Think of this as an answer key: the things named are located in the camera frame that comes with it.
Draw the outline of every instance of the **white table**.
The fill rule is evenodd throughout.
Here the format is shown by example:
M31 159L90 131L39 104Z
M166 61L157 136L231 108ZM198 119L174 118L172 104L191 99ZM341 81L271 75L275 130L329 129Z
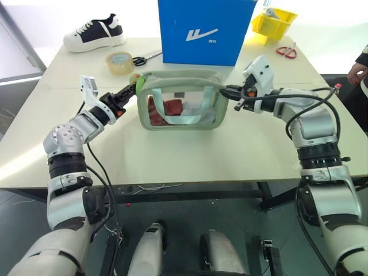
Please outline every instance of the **white table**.
M275 88L326 86L299 49L294 60L275 53L280 45L291 43L288 37L265 47L248 41L235 67L163 64L158 56L136 72L206 68L221 72L225 84L240 85L244 67L263 54L275 72ZM141 56L158 49L160 39L129 39L120 47L87 53L69 53L62 47L0 142L0 187L47 187L42 142L52 127L67 122L78 110L83 100L81 74L95 77L100 96L116 93L128 84L128 76L110 75L106 56L117 51ZM340 114L339 148L342 156L351 157L352 177L368 175L366 135L335 96L331 103ZM297 153L285 134L285 123L271 113L236 112L234 105L229 102L223 123L212 131L148 131L140 124L134 97L124 116L114 126L108 125L91 146L117 185L299 178ZM100 171L87 151L86 160Z

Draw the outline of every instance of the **red cloth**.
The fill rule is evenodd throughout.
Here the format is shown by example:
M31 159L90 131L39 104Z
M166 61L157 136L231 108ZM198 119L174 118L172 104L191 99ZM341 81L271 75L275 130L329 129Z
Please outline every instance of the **red cloth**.
M165 110L165 115L168 116L180 116L180 114L183 112L183 104L181 99L171 99L169 101L163 102L163 107ZM169 123L165 121L159 113L157 113L152 96L148 98L148 114L149 119L151 120L151 125L169 125Z

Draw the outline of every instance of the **person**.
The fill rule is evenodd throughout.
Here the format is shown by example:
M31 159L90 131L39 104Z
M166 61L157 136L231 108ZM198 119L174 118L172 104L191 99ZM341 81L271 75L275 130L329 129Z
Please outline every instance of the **person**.
M368 45L355 60L347 80L354 88L342 102L364 132L368 133Z

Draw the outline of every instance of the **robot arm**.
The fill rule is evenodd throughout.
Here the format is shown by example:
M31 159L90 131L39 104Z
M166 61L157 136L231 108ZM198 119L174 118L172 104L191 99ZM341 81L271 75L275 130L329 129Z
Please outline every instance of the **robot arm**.
M297 204L304 220L320 227L338 275L368 274L368 227L361 224L362 208L342 164L348 159L340 157L330 113L321 105L313 108L318 100L304 97L316 97L312 91L273 89L273 72L264 56L254 60L244 76L244 86L227 86L222 94L238 101L237 111L272 112L288 123L302 167Z
M81 76L85 103L82 111L51 130L44 140L51 180L48 182L47 219L52 232L29 249L9 275L83 275L87 250L97 229L109 218L101 189L92 186L83 144L114 124L135 95L135 85L97 99L94 78Z

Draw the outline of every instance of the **transparent pouch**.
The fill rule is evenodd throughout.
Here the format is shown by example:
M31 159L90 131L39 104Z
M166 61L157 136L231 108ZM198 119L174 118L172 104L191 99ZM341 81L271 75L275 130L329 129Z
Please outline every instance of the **transparent pouch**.
M213 129L225 116L228 100L220 74L210 70L154 71L137 86L142 126L159 129Z

